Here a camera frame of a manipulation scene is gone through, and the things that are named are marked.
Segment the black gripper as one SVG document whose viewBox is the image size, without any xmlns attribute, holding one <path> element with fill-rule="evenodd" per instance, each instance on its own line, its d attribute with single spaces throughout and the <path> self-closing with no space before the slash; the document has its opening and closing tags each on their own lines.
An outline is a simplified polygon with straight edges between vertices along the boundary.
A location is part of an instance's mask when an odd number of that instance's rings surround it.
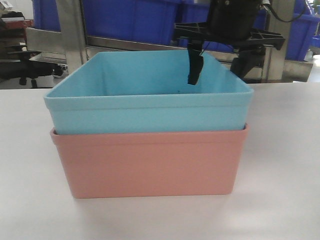
<svg viewBox="0 0 320 240">
<path fill-rule="evenodd" d="M 281 50 L 280 33 L 254 28 L 262 0 L 212 0 L 205 22 L 175 23 L 173 38 L 188 40 L 188 84 L 196 85 L 204 66 L 204 42 L 216 42 L 238 49 L 230 71 L 240 79 L 264 62 L 266 48 Z"/>
</svg>

